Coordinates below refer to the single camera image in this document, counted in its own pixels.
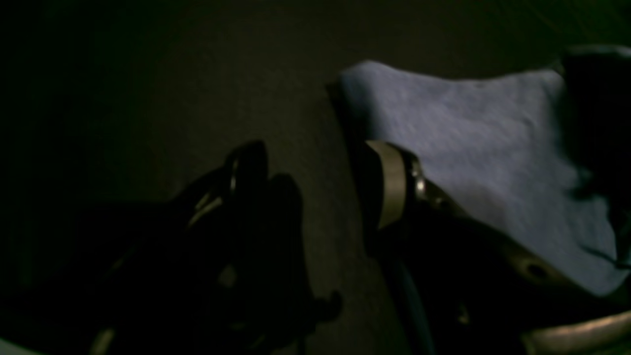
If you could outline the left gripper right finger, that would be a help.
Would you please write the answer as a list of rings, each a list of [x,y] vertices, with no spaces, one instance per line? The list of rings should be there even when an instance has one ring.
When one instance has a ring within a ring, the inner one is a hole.
[[[416,355],[628,355],[630,283],[591,296],[424,177],[410,151],[362,145],[369,254]]]

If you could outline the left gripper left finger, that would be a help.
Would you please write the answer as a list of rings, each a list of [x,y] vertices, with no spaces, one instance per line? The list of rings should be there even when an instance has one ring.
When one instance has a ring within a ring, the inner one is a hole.
[[[303,200],[270,176],[264,142],[238,146],[126,232],[121,247],[72,266],[61,319],[94,330],[99,355],[268,355],[301,342],[342,310],[308,279]]]

